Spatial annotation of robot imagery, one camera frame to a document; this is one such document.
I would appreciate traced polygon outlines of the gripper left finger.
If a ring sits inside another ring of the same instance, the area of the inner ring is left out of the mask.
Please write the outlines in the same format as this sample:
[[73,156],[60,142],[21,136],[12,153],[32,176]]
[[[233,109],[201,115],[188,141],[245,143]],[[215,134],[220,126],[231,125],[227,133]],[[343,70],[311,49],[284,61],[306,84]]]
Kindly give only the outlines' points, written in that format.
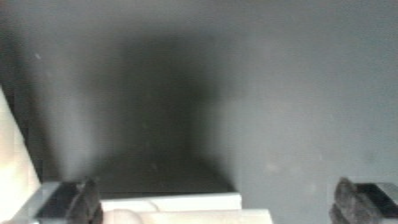
[[14,215],[14,224],[101,224],[96,182],[44,182]]

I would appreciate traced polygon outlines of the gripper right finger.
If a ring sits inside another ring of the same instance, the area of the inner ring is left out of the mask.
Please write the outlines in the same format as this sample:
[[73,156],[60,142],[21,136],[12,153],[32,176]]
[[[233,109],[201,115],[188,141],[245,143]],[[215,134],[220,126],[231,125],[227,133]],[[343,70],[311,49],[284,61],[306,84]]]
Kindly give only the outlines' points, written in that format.
[[398,224],[398,186],[341,178],[329,217],[330,224]]

